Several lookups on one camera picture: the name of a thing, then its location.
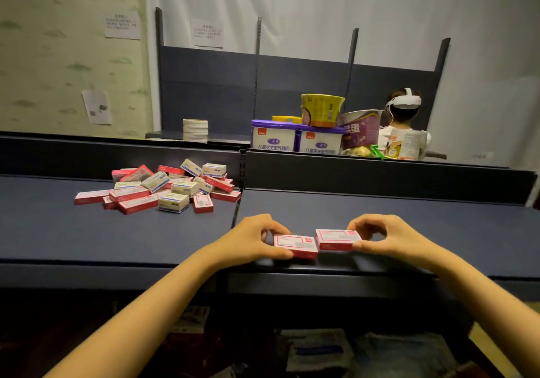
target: yellow cup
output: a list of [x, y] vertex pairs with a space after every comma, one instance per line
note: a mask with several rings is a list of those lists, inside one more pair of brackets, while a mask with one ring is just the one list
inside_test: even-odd
[[273, 121], [278, 122], [293, 122], [293, 123], [302, 123], [302, 117], [301, 116], [279, 116], [274, 115], [272, 116]]
[[302, 124], [320, 128], [334, 128], [345, 98], [342, 96], [303, 94]]

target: patterned wall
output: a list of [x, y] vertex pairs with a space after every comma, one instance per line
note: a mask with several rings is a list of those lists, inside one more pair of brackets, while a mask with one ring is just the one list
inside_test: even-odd
[[[101, 13], [138, 10], [142, 40], [104, 37]], [[144, 0], [0, 0], [0, 130], [143, 138], [152, 129]], [[83, 89], [107, 93], [112, 126]]]

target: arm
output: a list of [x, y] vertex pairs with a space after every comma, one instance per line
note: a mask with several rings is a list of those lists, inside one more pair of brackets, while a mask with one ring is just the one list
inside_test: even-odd
[[195, 252], [71, 351], [46, 378], [136, 377], [165, 339], [199, 287], [217, 270], [292, 252], [269, 246], [267, 231], [289, 233], [263, 214], [243, 219], [219, 240]]
[[[525, 377], [540, 371], [540, 314], [488, 279], [465, 260], [436, 245], [393, 215], [365, 214], [351, 221], [360, 242], [354, 249], [386, 254], [435, 273], [454, 292]], [[369, 241], [374, 233], [386, 236]]]

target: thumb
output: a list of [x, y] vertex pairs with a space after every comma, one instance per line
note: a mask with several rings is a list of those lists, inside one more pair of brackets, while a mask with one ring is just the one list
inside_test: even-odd
[[353, 249], [357, 252], [370, 253], [370, 254], [388, 254], [389, 248], [386, 240], [381, 241], [369, 241], [360, 240], [353, 243]]
[[283, 247], [274, 247], [267, 244], [261, 246], [261, 256], [274, 260], [289, 260], [293, 258], [293, 252]]

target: yellow floor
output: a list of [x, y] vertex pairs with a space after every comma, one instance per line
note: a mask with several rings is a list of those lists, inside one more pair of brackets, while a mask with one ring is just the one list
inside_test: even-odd
[[[540, 313], [540, 302], [526, 304], [537, 313]], [[488, 334], [478, 324], [474, 325], [469, 337], [506, 378], [516, 378], [519, 376], [516, 368], [514, 368], [511, 362], [508, 361], [508, 358], [504, 356], [501, 350], [497, 348]]]

